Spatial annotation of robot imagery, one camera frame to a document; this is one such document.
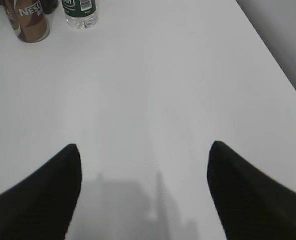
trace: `plastic bottle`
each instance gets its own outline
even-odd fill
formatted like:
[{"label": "plastic bottle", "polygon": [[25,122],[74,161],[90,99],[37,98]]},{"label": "plastic bottle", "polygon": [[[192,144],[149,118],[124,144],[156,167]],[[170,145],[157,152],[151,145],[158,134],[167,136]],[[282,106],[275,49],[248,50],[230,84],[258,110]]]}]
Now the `plastic bottle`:
[{"label": "plastic bottle", "polygon": [[98,21],[94,0],[62,0],[62,6],[69,25],[77,29],[87,29]]}]

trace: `can label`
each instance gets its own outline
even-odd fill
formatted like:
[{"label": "can label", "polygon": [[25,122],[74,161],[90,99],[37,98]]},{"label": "can label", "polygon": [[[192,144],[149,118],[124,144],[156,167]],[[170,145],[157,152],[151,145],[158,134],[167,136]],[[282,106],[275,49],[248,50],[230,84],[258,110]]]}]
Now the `can label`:
[{"label": "can label", "polygon": [[2,0],[2,5],[20,40],[35,43],[48,35],[49,25],[40,0]]},{"label": "can label", "polygon": [[94,0],[62,0],[64,12],[74,18],[83,18],[96,11]]}]

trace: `white tabletop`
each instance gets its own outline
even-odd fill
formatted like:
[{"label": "white tabletop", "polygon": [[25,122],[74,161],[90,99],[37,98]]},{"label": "white tabletop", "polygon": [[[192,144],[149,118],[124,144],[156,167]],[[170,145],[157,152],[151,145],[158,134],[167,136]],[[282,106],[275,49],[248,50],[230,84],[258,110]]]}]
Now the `white tabletop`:
[{"label": "white tabletop", "polygon": [[122,200],[97,214],[106,188],[145,195],[153,218],[161,171],[171,240],[224,240],[206,180],[214,140],[296,191],[296,92],[234,0],[98,7],[95,27],[74,30],[60,6],[34,44],[16,39],[0,8],[0,192],[73,142],[84,189],[68,239],[93,239],[101,217],[113,240],[140,222],[123,217],[134,210]]}]

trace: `nescafe can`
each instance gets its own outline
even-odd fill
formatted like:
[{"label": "nescafe can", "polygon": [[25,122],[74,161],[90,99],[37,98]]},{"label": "nescafe can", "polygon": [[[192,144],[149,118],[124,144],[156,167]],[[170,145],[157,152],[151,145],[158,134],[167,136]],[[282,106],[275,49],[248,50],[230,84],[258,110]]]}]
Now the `nescafe can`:
[{"label": "nescafe can", "polygon": [[35,43],[48,36],[50,27],[40,0],[2,0],[1,4],[21,41]]}]

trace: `bottle label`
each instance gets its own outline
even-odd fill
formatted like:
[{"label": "bottle label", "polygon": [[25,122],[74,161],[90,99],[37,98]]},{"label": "bottle label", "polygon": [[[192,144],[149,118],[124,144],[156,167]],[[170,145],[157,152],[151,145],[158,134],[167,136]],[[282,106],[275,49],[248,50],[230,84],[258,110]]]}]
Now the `bottle label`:
[{"label": "bottle label", "polygon": [[83,18],[96,11],[94,0],[62,0],[64,12],[74,18]]}]

